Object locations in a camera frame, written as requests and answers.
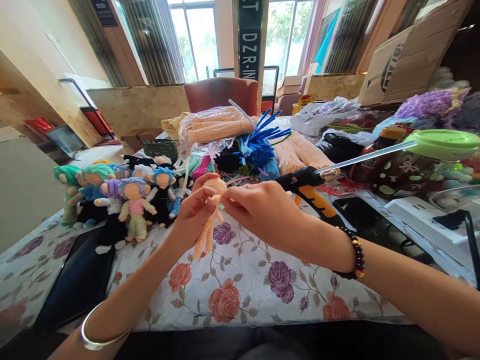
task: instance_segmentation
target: beaded bracelet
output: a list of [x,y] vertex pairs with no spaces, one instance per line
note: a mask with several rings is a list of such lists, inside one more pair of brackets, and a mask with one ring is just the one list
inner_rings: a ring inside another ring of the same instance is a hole
[[355,269],[350,272],[339,272],[334,271],[335,274],[340,276],[341,278],[348,279],[348,280],[356,280],[357,278],[361,278],[364,276],[365,270],[365,260],[364,260],[364,252],[362,250],[362,246],[360,241],[355,236],[355,233],[343,226],[337,226],[338,229],[342,230],[351,240],[351,245],[355,250]]

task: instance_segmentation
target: purple flower print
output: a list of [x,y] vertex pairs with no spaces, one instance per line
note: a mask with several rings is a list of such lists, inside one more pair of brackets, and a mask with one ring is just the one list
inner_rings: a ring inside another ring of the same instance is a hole
[[18,250],[12,257],[10,257],[6,262],[11,263],[12,261],[19,259],[25,255],[30,254],[33,250],[38,248],[42,243],[44,242],[44,236],[40,235],[37,237],[34,237],[32,240],[30,240],[29,243],[27,243],[24,247],[22,247],[20,250]]
[[71,236],[68,239],[63,240],[61,243],[55,246],[53,250],[53,259],[60,259],[67,255],[75,242],[75,236]]
[[289,304],[294,298],[292,284],[297,281],[297,273],[290,269],[283,261],[274,261],[268,270],[271,290],[281,298],[285,304]]
[[222,222],[213,229],[213,238],[219,245],[227,245],[232,239],[237,236],[235,231],[230,230],[232,227],[228,222]]

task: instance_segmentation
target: silver bangle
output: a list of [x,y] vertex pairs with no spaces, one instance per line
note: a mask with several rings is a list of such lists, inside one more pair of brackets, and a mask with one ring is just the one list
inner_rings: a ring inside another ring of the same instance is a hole
[[81,327],[80,327],[80,340],[83,344],[83,347],[87,350],[92,350],[92,351],[98,351],[98,350],[101,350],[103,349],[104,347],[110,345],[110,344],[113,344],[113,343],[116,343],[117,341],[120,341],[121,339],[123,339],[124,337],[126,337],[130,330],[132,330],[132,327],[130,326],[130,328],[128,328],[127,331],[125,331],[123,334],[117,336],[116,338],[112,339],[112,340],[109,340],[109,341],[105,341],[105,342],[94,342],[92,340],[90,340],[87,335],[85,334],[85,324],[87,323],[87,321],[89,320],[90,318],[90,315],[92,315],[94,313],[95,310],[97,310],[97,308],[102,305],[104,302],[102,301],[101,303],[99,303],[97,306],[95,306],[93,308],[92,311],[90,311],[88,313],[88,315],[86,316],[85,320],[83,320],[83,322],[81,323]]

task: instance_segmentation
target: window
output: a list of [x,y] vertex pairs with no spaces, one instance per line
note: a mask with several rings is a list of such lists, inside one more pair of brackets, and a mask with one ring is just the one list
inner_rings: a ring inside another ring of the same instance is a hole
[[270,0],[265,65],[280,67],[278,79],[297,75],[313,0]]
[[186,80],[213,78],[219,67],[215,1],[168,0],[168,4]]

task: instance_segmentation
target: green doll hair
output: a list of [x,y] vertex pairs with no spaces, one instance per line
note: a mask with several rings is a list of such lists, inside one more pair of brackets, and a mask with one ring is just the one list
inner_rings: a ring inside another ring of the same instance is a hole
[[115,175],[110,166],[104,163],[98,163],[95,165],[88,165],[81,169],[81,179],[85,181],[85,173],[97,174],[100,179],[105,181],[109,178],[109,175]]
[[79,171],[80,171],[80,168],[77,166],[72,166],[72,165],[55,166],[53,168],[53,176],[55,176],[55,179],[63,183],[63,181],[60,179],[60,175],[65,175],[66,184],[70,186],[79,187],[80,184],[77,178],[75,177],[75,175]]

